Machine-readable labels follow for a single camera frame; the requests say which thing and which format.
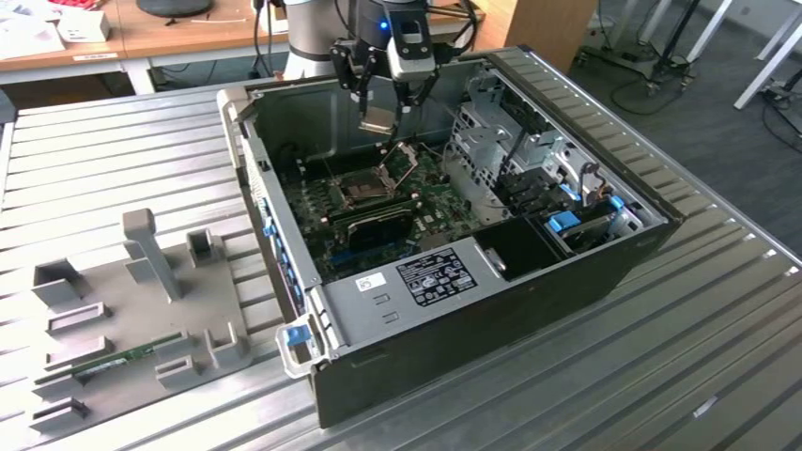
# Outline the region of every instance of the gray carpet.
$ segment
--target gray carpet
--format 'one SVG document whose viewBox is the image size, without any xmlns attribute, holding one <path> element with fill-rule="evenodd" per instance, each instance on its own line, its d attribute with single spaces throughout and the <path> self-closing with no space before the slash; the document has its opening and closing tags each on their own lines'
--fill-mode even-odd
<svg viewBox="0 0 802 451">
<path fill-rule="evenodd" d="M 624 1 L 601 2 L 603 14 L 613 17 Z M 639 7 L 637 18 L 627 31 L 629 40 L 633 40 L 648 3 L 641 2 Z M 655 38 L 669 33 L 679 17 L 680 4 L 684 2 L 675 3 L 677 5 L 671 7 Z M 693 16 L 679 43 L 679 54 L 688 53 L 707 19 L 704 14 L 696 13 Z M 649 117 L 625 113 L 609 101 L 609 91 L 625 81 L 636 79 L 632 72 L 591 59 L 571 70 L 569 76 L 729 203 L 800 254 L 802 154 L 788 149 L 764 130 L 760 120 L 763 102 L 759 98 L 744 111 L 732 108 L 740 92 L 761 68 L 761 63 L 753 57 L 764 43 L 763 38 L 725 23 L 693 67 L 697 78 L 688 91 L 659 114 Z M 802 64 L 789 60 L 776 76 L 783 78 L 800 67 Z M 644 89 L 633 86 L 616 98 L 628 109 L 644 111 L 675 95 L 676 84 L 656 99 L 648 99 L 644 92 Z M 772 128 L 792 141 L 787 125 L 771 111 L 768 119 Z"/>
</svg>

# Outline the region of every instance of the white equipment stand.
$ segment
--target white equipment stand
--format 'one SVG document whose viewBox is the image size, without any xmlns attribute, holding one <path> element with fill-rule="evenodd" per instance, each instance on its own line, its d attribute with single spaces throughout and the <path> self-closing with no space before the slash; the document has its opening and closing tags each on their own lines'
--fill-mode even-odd
<svg viewBox="0 0 802 451">
<path fill-rule="evenodd" d="M 760 70 L 760 73 L 756 75 L 756 78 L 751 81 L 747 90 L 743 91 L 743 94 L 740 94 L 740 97 L 735 102 L 735 108 L 739 110 L 741 110 L 743 107 L 747 106 L 747 103 L 749 103 L 753 95 L 763 88 L 763 86 L 765 86 L 765 83 L 771 75 L 773 74 L 773 71 L 784 61 L 785 57 L 791 53 L 792 48 L 802 39 L 802 23 L 799 22 L 799 17 L 802 17 L 802 0 L 791 1 L 796 4 L 796 11 L 791 16 L 788 16 L 788 19 L 783 22 L 781 26 L 776 30 L 776 33 L 773 33 L 773 36 L 771 37 L 768 44 L 765 44 L 763 51 L 756 56 L 756 59 L 763 61 L 773 51 L 773 48 L 776 47 L 779 41 L 784 40 L 784 43 L 781 44 L 781 47 L 779 47 L 779 51 L 776 51 L 776 54 L 773 54 L 773 57 L 768 61 L 768 64 L 765 65 L 763 70 Z"/>
</svg>

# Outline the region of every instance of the white box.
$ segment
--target white box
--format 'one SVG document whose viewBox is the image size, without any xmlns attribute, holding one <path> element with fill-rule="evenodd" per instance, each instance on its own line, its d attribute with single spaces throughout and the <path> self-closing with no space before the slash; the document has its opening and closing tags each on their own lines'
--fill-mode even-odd
<svg viewBox="0 0 802 451">
<path fill-rule="evenodd" d="M 65 11 L 57 30 L 65 42 L 105 42 L 109 20 L 102 11 Z"/>
</svg>

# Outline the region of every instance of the white paper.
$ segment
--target white paper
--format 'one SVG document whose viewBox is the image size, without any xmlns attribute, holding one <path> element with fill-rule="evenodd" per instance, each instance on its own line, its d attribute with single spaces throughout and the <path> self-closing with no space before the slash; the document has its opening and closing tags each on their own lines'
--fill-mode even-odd
<svg viewBox="0 0 802 451">
<path fill-rule="evenodd" d="M 2 10 L 0 10 L 0 42 L 14 44 L 0 45 L 0 59 L 64 50 L 52 23 Z"/>
</svg>

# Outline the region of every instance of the electronic device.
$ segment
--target electronic device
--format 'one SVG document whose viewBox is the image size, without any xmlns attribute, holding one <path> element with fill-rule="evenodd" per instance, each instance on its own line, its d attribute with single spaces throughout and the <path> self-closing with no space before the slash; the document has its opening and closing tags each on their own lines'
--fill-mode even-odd
<svg viewBox="0 0 802 451">
<path fill-rule="evenodd" d="M 212 9 L 212 0 L 136 0 L 136 6 L 157 17 L 189 17 Z"/>
<path fill-rule="evenodd" d="M 333 77 L 217 95 L 324 428 L 599 301 L 683 221 L 497 56 L 439 72 L 392 143 Z"/>
</svg>

